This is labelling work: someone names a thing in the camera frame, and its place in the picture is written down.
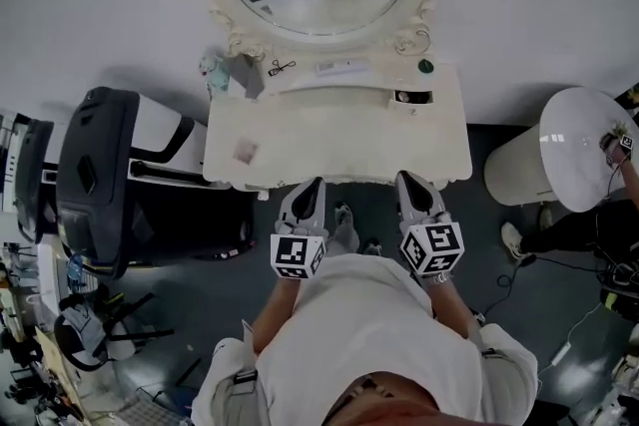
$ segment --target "white sneaker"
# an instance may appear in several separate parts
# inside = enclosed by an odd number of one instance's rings
[[[546,230],[553,224],[552,211],[549,207],[543,207],[539,212],[539,230]]]
[[[519,248],[521,246],[521,238],[521,233],[512,223],[507,222],[501,227],[501,240],[516,261],[522,261],[532,255],[529,252],[522,252],[521,248]]]
[[[339,203],[335,207],[335,225],[339,227],[343,223],[353,224],[352,211],[346,203]]]
[[[377,257],[381,257],[381,243],[379,243],[377,238],[371,238],[363,246],[363,251],[361,253],[363,255],[376,255]]]

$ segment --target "white vanity table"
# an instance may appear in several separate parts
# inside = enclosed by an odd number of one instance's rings
[[[264,89],[250,100],[232,81],[213,99],[205,178],[239,190],[316,176],[391,183],[400,170],[440,188],[470,178],[457,74],[430,45],[435,1],[212,0],[230,31],[229,55],[253,57]],[[353,59],[367,66],[317,73],[320,64]],[[295,65],[270,76],[274,60]]]

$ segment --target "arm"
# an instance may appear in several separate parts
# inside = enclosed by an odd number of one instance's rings
[[[447,280],[442,284],[430,285],[426,288],[426,292],[430,297],[437,320],[467,339],[469,327],[475,322],[475,318],[459,296],[452,281]]]
[[[626,184],[630,199],[639,210],[639,176],[637,176],[635,167],[630,160],[626,160],[621,164],[621,176],[623,176],[623,182]]]
[[[253,350],[257,355],[269,346],[282,326],[293,315],[299,290],[299,280],[278,279],[267,305],[253,324]]]

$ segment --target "wire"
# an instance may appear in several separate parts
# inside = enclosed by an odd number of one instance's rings
[[[590,316],[591,314],[594,314],[594,312],[601,307],[601,302],[599,302],[594,309],[586,312],[584,314],[584,316],[574,325],[572,325],[572,328],[570,329],[570,331],[568,332],[568,337],[566,337],[566,341],[563,343],[563,345],[570,343],[570,337],[572,336],[572,333],[577,329],[577,327],[579,325],[581,325],[586,319],[588,319],[588,316]],[[539,371],[537,373],[537,383],[539,384],[539,386],[537,387],[537,395],[539,395],[539,393],[541,392],[541,388],[543,387],[543,382],[539,379],[539,377],[541,376],[541,374],[543,372],[545,372],[546,370],[550,369],[551,367],[555,367],[552,365],[552,363],[548,364],[546,367],[544,367],[541,371]]]
[[[542,260],[542,261],[552,262],[554,264],[558,264],[560,266],[565,266],[567,268],[571,268],[571,269],[574,269],[574,270],[587,271],[587,272],[591,272],[591,273],[600,273],[601,272],[601,270],[599,270],[597,268],[584,268],[583,266],[573,266],[572,264],[567,264],[567,263],[561,262],[561,261],[555,261],[554,259],[548,259],[546,257],[538,257],[536,255],[532,255],[530,257],[527,257],[523,261],[521,261],[515,267],[514,271],[512,272],[512,275],[508,275],[506,273],[502,273],[501,275],[499,275],[497,277],[497,280],[496,280],[497,286],[501,287],[502,289],[506,289],[506,294],[504,296],[502,296],[501,298],[499,298],[497,301],[492,302],[490,305],[488,305],[488,307],[486,307],[486,309],[483,312],[484,317],[487,317],[488,313],[492,309],[494,309],[497,305],[499,305],[500,303],[502,303],[502,302],[506,301],[508,298],[510,298],[510,295],[512,294],[512,288],[513,288],[513,286],[515,284],[515,278],[517,276],[517,270],[520,267],[522,267],[522,266],[525,267],[525,266],[531,265],[537,259]]]
[[[581,320],[579,320],[578,323],[575,323],[575,325],[570,329],[570,332],[568,332],[568,337],[566,338],[566,342],[570,342],[570,336],[572,335],[572,332],[575,331],[575,329],[581,324],[583,323],[586,319],[588,319],[588,316],[590,316],[591,314],[594,314],[595,311],[601,307],[601,302],[599,302],[594,309],[592,309],[589,312],[586,312],[586,314],[584,314],[583,318],[581,318]]]
[[[142,392],[144,392],[147,396],[149,396],[151,398],[151,402],[155,403],[156,399],[158,399],[158,397],[161,394],[164,394],[164,390],[159,390],[158,392],[156,392],[155,395],[151,395],[150,392],[148,392],[145,387],[151,387],[152,385],[164,385],[164,382],[158,382],[158,383],[148,383],[147,385],[140,385],[140,387],[138,387],[134,392],[137,392],[139,390],[141,390]]]
[[[581,271],[591,271],[594,273],[597,273],[599,271],[601,271],[598,268],[584,268],[583,266],[573,266],[572,264],[567,264],[565,262],[561,262],[561,261],[555,261],[554,259],[548,259],[547,257],[538,257],[537,259],[540,261],[548,261],[548,262],[552,262],[554,264],[559,264],[560,266],[565,266],[567,268],[572,268],[573,270],[581,270]]]
[[[517,271],[519,270],[520,266],[521,264],[518,264],[517,266],[515,266],[515,269],[512,272],[512,275],[502,273],[501,275],[497,277],[497,280],[496,280],[497,286],[503,289],[506,289],[506,294],[503,297],[499,298],[497,301],[492,302],[490,305],[486,307],[486,309],[483,312],[484,317],[487,317],[490,311],[494,309],[497,305],[499,305],[501,302],[505,302],[508,298],[510,298],[510,294],[512,293],[512,287],[514,286],[515,278],[517,277]]]
[[[599,236],[599,225],[597,225],[597,236]],[[595,245],[595,246],[596,246],[599,250],[601,250],[601,252],[602,252],[602,253],[603,253],[603,254],[604,254],[604,255],[605,255],[605,256],[606,256],[606,257],[610,260],[610,262],[612,263],[612,265],[615,267],[615,270],[618,270],[618,269],[619,269],[619,265],[617,264],[617,262],[616,262],[616,261],[615,261],[612,257],[610,257],[610,254],[609,254],[608,252],[606,252],[606,251],[605,251],[605,250],[604,250],[604,249],[603,249],[603,248],[599,245],[599,243],[597,243],[596,241],[595,241],[594,245]]]

